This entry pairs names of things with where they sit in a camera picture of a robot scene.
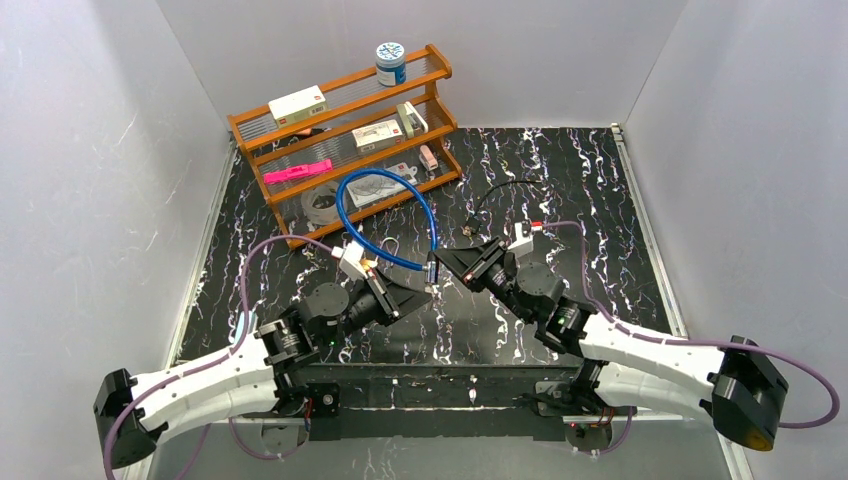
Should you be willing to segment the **blue cable bike lock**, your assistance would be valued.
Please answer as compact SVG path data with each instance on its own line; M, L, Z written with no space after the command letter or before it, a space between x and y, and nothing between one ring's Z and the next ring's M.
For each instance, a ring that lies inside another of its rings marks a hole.
M346 208L344 206L345 190L348 184L352 181L370 175L389 179L401 185L404 189L406 189L409 193L412 194L414 199L417 200L419 205L422 207L428 221L430 238L430 249L428 251L427 260L425 264L415 263L413 261L398 257L394 254L389 253L388 251L383 250L382 248L368 241L353 226L353 223L348 217ZM385 169L365 168L354 171L345 176L340 182L335 196L335 205L337 214L343 227L349 234L353 236L354 240L358 242L365 250L396 266L400 266L402 268L412 271L424 272L426 275L425 284L427 286L434 287L437 284L440 274L440 266L439 261L435 256L435 251L439 247L439 234L436 218L423 194L408 180L404 179L399 174L393 173Z

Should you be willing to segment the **black cable padlock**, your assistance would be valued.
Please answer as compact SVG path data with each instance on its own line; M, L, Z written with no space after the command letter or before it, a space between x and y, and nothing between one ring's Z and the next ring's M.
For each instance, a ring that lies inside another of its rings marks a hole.
M482 208L485 206L489 197L498 190L504 189L511 185L541 185L541 180L531 180L531 179L513 179L504 181L501 183L497 183L491 186L473 205L473 208L470 210L465 223L462 226L462 234L466 237L472 237L479 233L482 221L480 220L480 212Z

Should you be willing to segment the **brass padlock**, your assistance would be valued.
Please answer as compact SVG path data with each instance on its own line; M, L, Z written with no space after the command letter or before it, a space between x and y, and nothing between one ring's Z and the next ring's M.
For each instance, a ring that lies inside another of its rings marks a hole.
M394 256L399 250L399 240L395 237L389 236L380 241L379 247L389 255Z

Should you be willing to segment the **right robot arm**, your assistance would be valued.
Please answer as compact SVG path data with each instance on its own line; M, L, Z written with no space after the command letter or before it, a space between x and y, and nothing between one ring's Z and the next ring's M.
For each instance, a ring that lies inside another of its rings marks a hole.
M496 238L435 258L469 290L488 291L551 351L582 360L573 397L603 407L643 407L711 424L751 450L770 451L788 382L754 341L695 342L607 319L569 297L537 262L519 265Z

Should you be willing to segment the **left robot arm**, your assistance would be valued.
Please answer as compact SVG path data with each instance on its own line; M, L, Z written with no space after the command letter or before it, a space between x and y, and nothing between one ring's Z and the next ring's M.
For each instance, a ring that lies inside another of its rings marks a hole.
M312 416L336 415L338 386L308 383L300 370L352 333L372 323L390 326L431 300L373 269L350 290L316 287L232 347L155 373L107 374L93 405L107 474L176 436L232 417L299 415L309 428Z

